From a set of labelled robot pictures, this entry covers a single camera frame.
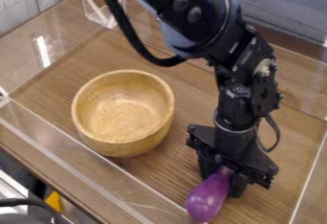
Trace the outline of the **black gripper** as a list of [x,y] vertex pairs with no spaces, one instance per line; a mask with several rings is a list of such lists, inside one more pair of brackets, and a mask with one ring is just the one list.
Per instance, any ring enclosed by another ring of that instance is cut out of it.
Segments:
[[196,151],[200,177],[206,179],[213,173],[224,174],[225,168],[233,171],[229,180],[228,196],[240,198],[248,184],[269,189],[278,173],[276,163],[268,153],[280,141],[280,129],[274,121],[266,119],[276,133],[276,142],[265,147],[257,136],[256,123],[245,130],[226,129],[217,123],[213,126],[190,124],[186,145]]

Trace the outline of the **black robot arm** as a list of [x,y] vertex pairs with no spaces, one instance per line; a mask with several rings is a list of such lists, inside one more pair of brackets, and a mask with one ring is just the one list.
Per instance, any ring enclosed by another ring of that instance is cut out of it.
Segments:
[[269,188],[278,167],[261,144],[261,121],[277,128],[270,113],[280,108],[273,48],[245,22],[236,0],[138,0],[156,15],[174,56],[158,58],[145,48],[117,0],[104,0],[133,49],[148,62],[170,67],[202,58],[213,67],[218,103],[210,126],[190,124],[186,145],[194,149],[200,175],[229,173],[226,195],[246,186]]

